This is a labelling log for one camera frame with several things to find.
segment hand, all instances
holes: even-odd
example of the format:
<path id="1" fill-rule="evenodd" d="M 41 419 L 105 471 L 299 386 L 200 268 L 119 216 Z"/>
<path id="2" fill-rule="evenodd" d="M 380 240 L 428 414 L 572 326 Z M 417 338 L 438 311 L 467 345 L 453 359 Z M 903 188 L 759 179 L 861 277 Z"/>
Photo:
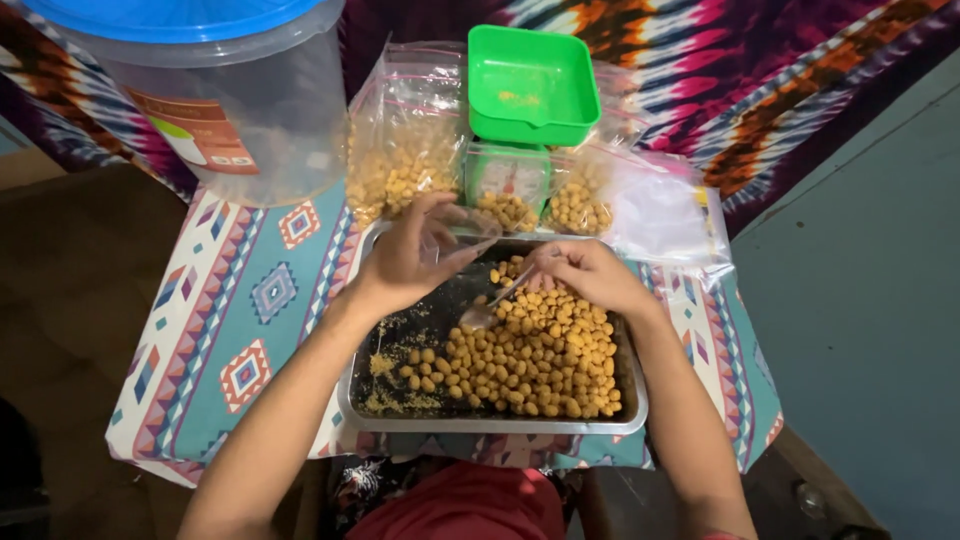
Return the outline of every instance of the hand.
<path id="1" fill-rule="evenodd" d="M 438 285 L 452 278 L 477 257 L 474 249 L 457 251 L 436 264 L 420 261 L 420 235 L 430 231 L 444 243 L 449 234 L 436 216 L 453 208 L 452 193 L 421 195 L 407 207 L 403 217 L 382 234 L 364 259 L 356 278 L 348 285 L 351 302 L 378 321 L 416 304 Z"/>
<path id="2" fill-rule="evenodd" d="M 531 290 L 541 286 L 550 290 L 566 283 L 588 302 L 611 311 L 632 314 L 655 309 L 662 312 L 654 295 L 599 240 L 548 242 L 527 256 L 525 264 L 537 266 L 527 285 Z"/>

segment stainless steel tray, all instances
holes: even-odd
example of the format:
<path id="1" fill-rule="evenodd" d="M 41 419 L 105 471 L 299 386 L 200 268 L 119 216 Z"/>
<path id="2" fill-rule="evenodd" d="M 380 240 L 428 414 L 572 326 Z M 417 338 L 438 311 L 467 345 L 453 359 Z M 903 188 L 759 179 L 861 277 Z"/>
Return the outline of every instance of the stainless steel tray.
<path id="1" fill-rule="evenodd" d="M 377 238 L 389 227 L 389 223 L 375 226 L 367 234 L 361 246 L 361 260 L 370 254 Z M 439 408 L 406 410 L 402 413 L 392 410 L 374 413 L 366 409 L 365 403 L 375 386 L 378 386 L 381 393 L 389 392 L 398 402 L 403 402 L 410 394 L 396 374 L 403 365 L 402 361 L 397 363 L 392 372 L 394 379 L 400 381 L 399 387 L 394 386 L 385 375 L 375 377 L 371 374 L 373 352 L 400 340 L 409 343 L 411 332 L 419 332 L 420 341 L 425 343 L 420 346 L 433 347 L 439 355 L 445 356 L 442 350 L 446 336 L 470 302 L 481 294 L 492 297 L 496 285 L 490 283 L 490 269 L 500 260 L 511 255 L 525 256 L 541 243 L 554 239 L 583 238 L 539 233 L 523 233 L 502 238 L 463 272 L 438 287 L 415 306 L 385 319 L 392 323 L 381 323 L 374 328 L 353 355 L 337 385 L 337 401 L 344 419 L 352 426 L 366 431 L 624 435 L 639 430 L 647 419 L 647 391 L 630 333 L 623 318 L 616 313 L 610 314 L 614 327 L 613 338 L 617 344 L 617 352 L 613 358 L 614 377 L 616 387 L 621 392 L 623 408 L 612 418 L 585 421 L 517 416 L 510 411 L 496 411 L 486 400 L 482 408 L 473 409 L 466 400 L 453 400 L 440 392 L 431 395 L 441 402 Z"/>

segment orange label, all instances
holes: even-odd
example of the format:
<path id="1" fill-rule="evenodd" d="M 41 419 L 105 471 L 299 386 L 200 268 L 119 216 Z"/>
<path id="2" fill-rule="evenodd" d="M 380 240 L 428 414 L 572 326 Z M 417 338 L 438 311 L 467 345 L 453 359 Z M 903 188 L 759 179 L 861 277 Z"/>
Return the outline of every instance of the orange label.
<path id="1" fill-rule="evenodd" d="M 128 86 L 125 90 L 184 161 L 221 173 L 260 173 L 217 100 L 157 97 Z"/>

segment table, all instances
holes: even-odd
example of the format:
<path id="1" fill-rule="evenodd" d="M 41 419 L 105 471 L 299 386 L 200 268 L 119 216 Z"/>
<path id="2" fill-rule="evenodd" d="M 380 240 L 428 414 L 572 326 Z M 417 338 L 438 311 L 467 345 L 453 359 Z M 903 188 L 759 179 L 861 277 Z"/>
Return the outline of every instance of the table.
<path id="1" fill-rule="evenodd" d="M 244 208 L 198 190 L 109 421 L 111 455 L 189 487 L 356 272 L 363 232 L 343 183 L 299 205 Z M 669 311 L 745 472 L 783 426 L 733 276 L 712 291 L 630 263 Z M 646 429 L 619 435 L 364 432 L 334 398 L 309 457 L 452 455 L 506 467 L 653 468 Z"/>

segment metal spoon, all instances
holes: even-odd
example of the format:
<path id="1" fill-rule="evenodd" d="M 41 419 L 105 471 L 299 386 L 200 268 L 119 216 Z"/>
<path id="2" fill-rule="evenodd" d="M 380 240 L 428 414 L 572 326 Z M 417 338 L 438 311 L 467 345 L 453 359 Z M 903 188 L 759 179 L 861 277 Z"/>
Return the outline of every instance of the metal spoon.
<path id="1" fill-rule="evenodd" d="M 514 280 L 512 285 L 503 289 L 503 292 L 488 304 L 470 306 L 460 317 L 460 324 L 467 325 L 475 330 L 481 328 L 487 329 L 496 324 L 496 314 L 494 313 L 496 306 L 500 304 L 501 300 L 513 294 L 517 287 L 527 281 L 527 278 L 530 277 L 535 266 L 536 264 L 531 264 L 529 268 L 524 270 L 523 273 Z"/>

